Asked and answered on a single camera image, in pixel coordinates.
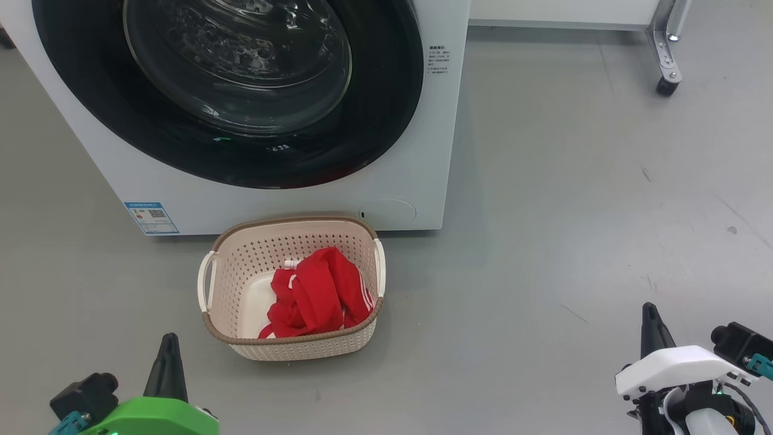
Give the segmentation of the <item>cream perforated laundry basket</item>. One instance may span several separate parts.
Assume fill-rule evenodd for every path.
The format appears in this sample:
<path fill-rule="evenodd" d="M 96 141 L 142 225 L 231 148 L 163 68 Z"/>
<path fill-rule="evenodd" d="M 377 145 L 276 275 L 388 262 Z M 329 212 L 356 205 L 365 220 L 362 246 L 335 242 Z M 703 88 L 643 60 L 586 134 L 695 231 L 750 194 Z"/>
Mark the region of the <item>cream perforated laundry basket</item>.
<path fill-rule="evenodd" d="M 276 300 L 276 270 L 297 265 L 321 248 L 334 246 L 364 278 L 374 311 L 354 327 L 298 338 L 260 339 Z M 230 228 L 202 259 L 197 298 L 204 325 L 242 357 L 253 361 L 303 361 L 357 352 L 375 333 L 383 306 L 386 258 L 367 223 L 345 216 L 283 217 Z"/>

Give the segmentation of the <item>white front-load washing machine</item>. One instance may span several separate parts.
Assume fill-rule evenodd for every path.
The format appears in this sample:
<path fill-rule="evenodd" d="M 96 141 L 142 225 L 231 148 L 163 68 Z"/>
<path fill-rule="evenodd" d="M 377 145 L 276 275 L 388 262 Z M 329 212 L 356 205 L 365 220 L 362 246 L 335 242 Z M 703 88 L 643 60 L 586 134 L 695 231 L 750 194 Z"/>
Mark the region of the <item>white front-load washing machine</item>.
<path fill-rule="evenodd" d="M 408 127 L 389 150 L 355 173 L 296 189 L 221 184 L 147 156 L 111 132 L 67 88 L 42 46 L 30 0 L 0 0 L 0 27 L 121 202 L 160 202 L 178 235 L 221 234 L 244 221 L 296 214 L 358 218 L 362 203 L 387 198 L 415 208 L 411 230 L 437 230 L 443 223 L 471 0 L 411 2 L 422 39 L 423 86 Z M 428 75 L 428 47 L 441 45 L 452 52 L 448 73 Z"/>

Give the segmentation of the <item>red garment with white stripes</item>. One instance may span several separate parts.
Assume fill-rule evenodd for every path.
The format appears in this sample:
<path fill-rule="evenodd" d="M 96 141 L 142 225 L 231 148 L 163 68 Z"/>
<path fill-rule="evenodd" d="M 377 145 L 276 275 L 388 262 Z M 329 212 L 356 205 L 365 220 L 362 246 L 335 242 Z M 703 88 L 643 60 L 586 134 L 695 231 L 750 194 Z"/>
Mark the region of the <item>red garment with white stripes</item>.
<path fill-rule="evenodd" d="M 336 247 L 317 250 L 271 281 L 276 301 L 259 339 L 296 338 L 356 327 L 375 302 L 356 265 Z"/>

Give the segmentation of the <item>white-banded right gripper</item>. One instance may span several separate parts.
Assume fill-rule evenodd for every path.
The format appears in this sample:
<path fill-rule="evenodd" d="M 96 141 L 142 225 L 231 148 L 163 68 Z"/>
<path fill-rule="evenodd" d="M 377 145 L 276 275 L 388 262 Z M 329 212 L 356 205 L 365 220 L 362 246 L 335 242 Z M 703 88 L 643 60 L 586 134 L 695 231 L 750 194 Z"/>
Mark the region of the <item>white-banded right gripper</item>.
<path fill-rule="evenodd" d="M 641 359 L 615 375 L 640 435 L 753 435 L 751 408 L 716 388 L 750 385 L 754 375 L 698 345 L 676 347 L 651 302 L 641 308 L 640 343 Z"/>

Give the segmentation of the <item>metal frame leg with caster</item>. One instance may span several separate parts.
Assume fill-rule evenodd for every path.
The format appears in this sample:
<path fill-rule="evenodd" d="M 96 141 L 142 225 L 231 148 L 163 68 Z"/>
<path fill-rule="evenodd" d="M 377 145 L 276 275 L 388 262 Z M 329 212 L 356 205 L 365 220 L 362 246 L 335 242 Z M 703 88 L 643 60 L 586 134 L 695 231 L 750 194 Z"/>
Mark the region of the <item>metal frame leg with caster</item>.
<path fill-rule="evenodd" d="M 670 44 L 680 40 L 692 2 L 693 0 L 659 0 L 652 20 L 645 30 L 661 71 L 655 92 L 663 97 L 672 96 L 682 82 L 682 72 Z"/>

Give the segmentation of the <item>white furniture base panel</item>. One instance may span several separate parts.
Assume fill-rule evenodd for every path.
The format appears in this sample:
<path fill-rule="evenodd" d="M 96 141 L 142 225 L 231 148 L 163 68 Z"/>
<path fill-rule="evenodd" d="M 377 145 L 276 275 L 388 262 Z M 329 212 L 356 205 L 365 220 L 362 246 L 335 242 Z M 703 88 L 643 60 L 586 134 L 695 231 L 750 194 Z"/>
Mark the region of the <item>white furniture base panel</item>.
<path fill-rule="evenodd" d="M 659 0 L 472 0 L 471 27 L 638 31 Z"/>

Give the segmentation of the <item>blue energy label sticker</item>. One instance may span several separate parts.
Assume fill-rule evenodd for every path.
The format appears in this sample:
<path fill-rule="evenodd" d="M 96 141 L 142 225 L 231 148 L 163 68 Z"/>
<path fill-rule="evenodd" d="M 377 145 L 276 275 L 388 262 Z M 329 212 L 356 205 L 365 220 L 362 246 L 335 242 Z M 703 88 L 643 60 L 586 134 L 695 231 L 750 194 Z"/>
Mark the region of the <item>blue energy label sticker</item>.
<path fill-rule="evenodd" d="M 178 235 L 179 230 L 160 202 L 124 202 L 146 235 Z"/>

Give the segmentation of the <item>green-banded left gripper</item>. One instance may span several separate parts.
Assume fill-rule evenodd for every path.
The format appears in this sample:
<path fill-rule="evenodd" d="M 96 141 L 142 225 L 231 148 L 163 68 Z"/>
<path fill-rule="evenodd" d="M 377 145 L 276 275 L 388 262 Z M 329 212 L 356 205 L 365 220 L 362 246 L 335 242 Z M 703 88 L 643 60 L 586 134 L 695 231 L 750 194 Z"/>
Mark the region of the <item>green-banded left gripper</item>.
<path fill-rule="evenodd" d="M 142 397 L 118 405 L 78 435 L 220 435 L 220 422 L 188 404 L 176 333 L 163 336 Z"/>

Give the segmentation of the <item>black glass washing machine door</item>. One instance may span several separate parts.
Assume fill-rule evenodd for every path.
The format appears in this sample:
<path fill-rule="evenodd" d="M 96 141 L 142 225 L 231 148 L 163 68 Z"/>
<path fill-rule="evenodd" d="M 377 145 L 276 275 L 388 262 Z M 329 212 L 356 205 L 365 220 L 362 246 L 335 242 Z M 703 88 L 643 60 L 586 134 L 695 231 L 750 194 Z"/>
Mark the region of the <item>black glass washing machine door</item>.
<path fill-rule="evenodd" d="M 193 176 L 320 185 L 389 150 L 417 109 L 411 0 L 30 0 L 42 46 L 111 132 Z"/>

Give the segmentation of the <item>white filter access cover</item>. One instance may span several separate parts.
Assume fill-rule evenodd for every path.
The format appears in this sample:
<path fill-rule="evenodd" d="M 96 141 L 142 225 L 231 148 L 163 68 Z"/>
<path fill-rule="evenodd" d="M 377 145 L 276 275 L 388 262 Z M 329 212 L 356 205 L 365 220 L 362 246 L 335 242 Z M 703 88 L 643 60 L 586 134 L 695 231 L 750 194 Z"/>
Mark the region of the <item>white filter access cover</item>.
<path fill-rule="evenodd" d="M 416 215 L 411 204 L 394 198 L 364 202 L 357 211 L 357 218 L 376 231 L 411 230 Z"/>

